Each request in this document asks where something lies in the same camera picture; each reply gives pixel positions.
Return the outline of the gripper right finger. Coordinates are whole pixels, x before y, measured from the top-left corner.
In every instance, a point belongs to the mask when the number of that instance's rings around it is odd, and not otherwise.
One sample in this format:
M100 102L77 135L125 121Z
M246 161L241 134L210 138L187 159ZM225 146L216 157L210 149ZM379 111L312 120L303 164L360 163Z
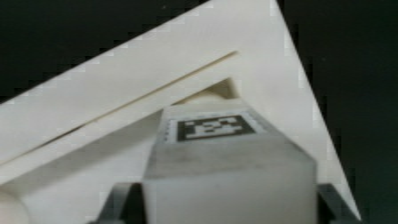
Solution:
M319 222L317 224L363 224L349 204L331 184L319 185Z

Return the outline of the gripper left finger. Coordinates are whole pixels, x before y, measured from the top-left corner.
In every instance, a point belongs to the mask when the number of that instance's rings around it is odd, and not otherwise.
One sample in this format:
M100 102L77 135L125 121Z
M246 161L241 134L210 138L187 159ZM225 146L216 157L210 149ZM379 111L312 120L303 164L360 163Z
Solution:
M99 218L88 224L146 224L145 193L139 183L115 185Z

